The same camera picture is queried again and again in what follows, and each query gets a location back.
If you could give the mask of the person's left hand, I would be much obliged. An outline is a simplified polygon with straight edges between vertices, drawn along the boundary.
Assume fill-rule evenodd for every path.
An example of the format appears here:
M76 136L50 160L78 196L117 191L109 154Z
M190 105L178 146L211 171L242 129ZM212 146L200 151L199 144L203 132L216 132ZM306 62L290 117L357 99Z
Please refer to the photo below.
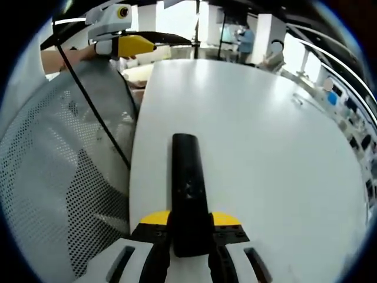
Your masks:
M94 49L97 55L111 57L113 53L113 42L111 40L98 41L94 44Z

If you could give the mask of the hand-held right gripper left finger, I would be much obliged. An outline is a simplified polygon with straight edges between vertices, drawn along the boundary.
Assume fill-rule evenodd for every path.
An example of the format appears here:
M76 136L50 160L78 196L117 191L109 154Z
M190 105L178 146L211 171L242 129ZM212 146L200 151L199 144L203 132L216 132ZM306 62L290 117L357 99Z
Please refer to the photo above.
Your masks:
M121 238L88 262L76 282L165 282L170 266L170 211L142 218L131 236Z

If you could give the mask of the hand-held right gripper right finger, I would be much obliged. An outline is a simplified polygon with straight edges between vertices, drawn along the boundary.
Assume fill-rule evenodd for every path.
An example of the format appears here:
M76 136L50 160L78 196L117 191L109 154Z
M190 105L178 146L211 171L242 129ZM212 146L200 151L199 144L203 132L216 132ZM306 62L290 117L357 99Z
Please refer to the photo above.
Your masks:
M208 265L213 282L272 282L273 277L234 216L210 214Z

